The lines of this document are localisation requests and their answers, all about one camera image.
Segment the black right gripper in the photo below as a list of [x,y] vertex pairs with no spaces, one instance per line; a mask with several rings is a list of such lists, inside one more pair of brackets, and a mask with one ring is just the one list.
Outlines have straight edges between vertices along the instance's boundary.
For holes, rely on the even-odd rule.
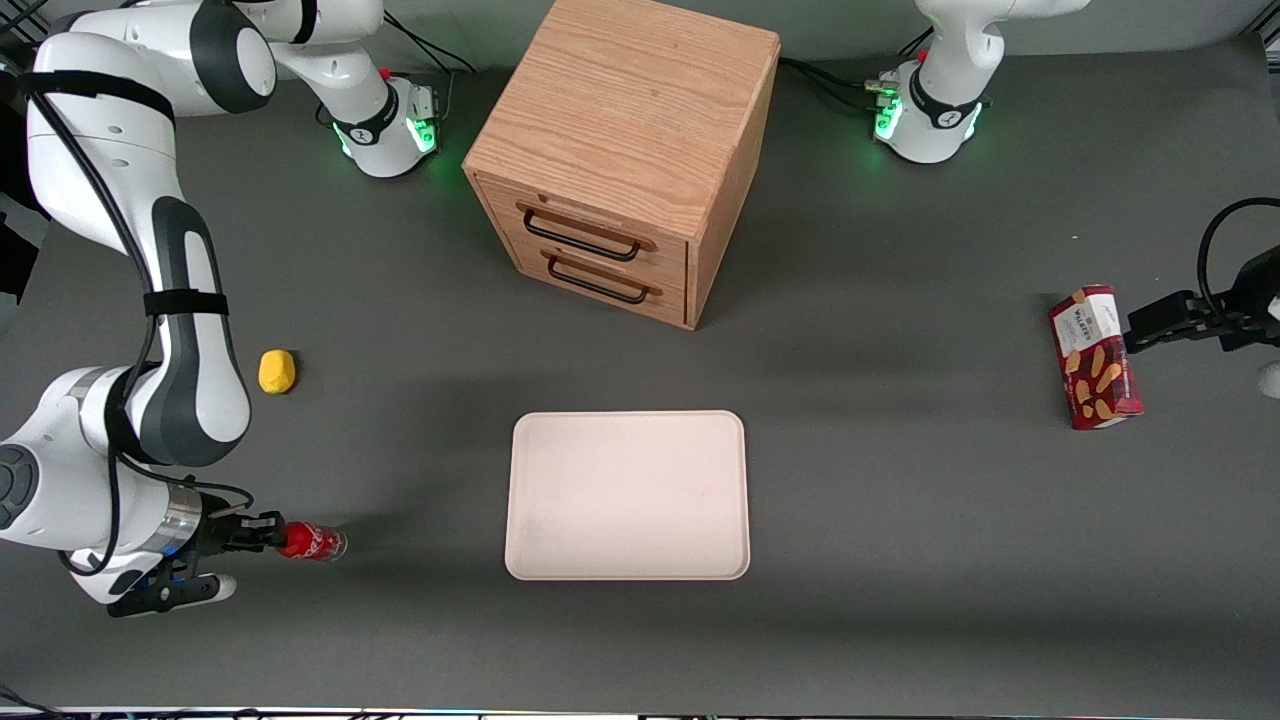
[[244,515],[227,503],[202,503],[195,533],[195,560],[221,553],[253,552],[285,546],[285,519],[278,511]]

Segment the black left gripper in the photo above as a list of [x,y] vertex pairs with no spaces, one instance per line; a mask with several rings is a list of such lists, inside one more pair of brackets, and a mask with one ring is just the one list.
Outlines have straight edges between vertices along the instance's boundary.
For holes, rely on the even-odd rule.
[[[1208,320],[1224,352],[1252,343],[1279,346],[1279,249],[1270,249],[1247,261],[1231,286],[1230,305],[1208,305]],[[1201,300],[1192,291],[1178,291],[1128,314],[1126,351],[1185,340],[1199,331]]]

